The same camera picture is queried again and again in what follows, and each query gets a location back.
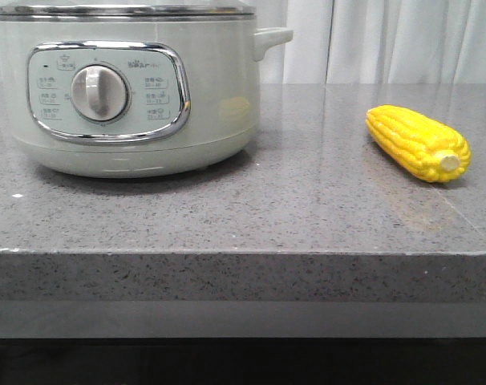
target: gray countertop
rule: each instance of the gray countertop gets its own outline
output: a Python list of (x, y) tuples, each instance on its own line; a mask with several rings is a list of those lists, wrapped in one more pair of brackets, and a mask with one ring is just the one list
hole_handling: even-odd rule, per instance
[[(10, 138), (0, 91), (0, 303), (486, 302), (486, 85), (263, 85), (240, 153), (140, 180), (53, 172)], [(474, 157), (416, 180), (367, 134), (410, 107)]]

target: control panel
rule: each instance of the control panel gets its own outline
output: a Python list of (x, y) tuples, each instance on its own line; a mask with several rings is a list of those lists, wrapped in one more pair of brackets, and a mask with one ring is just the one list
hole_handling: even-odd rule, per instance
[(29, 59), (27, 87), (40, 127), (79, 143), (170, 136), (191, 104), (184, 64), (160, 44), (42, 44)]

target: chrome trim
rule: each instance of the chrome trim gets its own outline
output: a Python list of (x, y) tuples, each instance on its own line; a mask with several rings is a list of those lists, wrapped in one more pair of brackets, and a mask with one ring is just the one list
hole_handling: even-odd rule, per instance
[(4, 16), (226, 16), (255, 14), (251, 6), (145, 6), (145, 5), (77, 5), (77, 6), (0, 6)]
[(61, 15), (0, 15), (0, 22), (230, 22), (255, 20), (255, 14), (223, 14), (199, 16), (61, 16)]
[[(71, 134), (68, 132), (61, 132), (54, 130), (47, 126), (44, 122), (38, 120), (34, 114), (30, 104), (30, 76), (29, 64), (34, 54), (40, 51), (55, 51), (55, 50), (70, 50), (70, 49), (113, 49), (113, 50), (134, 50), (134, 51), (154, 51), (167, 55), (174, 66), (177, 85), (179, 88), (180, 110), (177, 117), (166, 126), (157, 128), (156, 130), (148, 132), (139, 132), (136, 134), (102, 134), (102, 135), (88, 135), (88, 134)], [(33, 49), (27, 60), (27, 90), (26, 101), (27, 106), (34, 121), (46, 133), (53, 137), (77, 144), (126, 144), (134, 142), (142, 142), (148, 140), (163, 139), (178, 132), (188, 121), (189, 113), (191, 111), (191, 97), (188, 88), (188, 78), (186, 70), (180, 56), (170, 47), (158, 43), (138, 43), (138, 42), (104, 42), (104, 41), (82, 41), (82, 42), (57, 42), (40, 44)]]

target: cooker lid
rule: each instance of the cooker lid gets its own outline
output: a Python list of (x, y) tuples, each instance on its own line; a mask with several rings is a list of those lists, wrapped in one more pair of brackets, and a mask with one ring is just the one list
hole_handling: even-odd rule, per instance
[(45, 5), (18, 1), (0, 6), (0, 20), (36, 18), (231, 18), (255, 15), (255, 8), (238, 0), (159, 0), (146, 4), (134, 0), (53, 0)]

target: corn cob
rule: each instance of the corn cob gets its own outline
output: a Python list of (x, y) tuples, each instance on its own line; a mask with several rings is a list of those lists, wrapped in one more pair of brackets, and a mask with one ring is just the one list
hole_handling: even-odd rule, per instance
[(408, 108), (372, 108), (367, 112), (366, 123), (379, 146), (421, 180), (454, 180), (471, 163), (469, 144), (461, 134)]

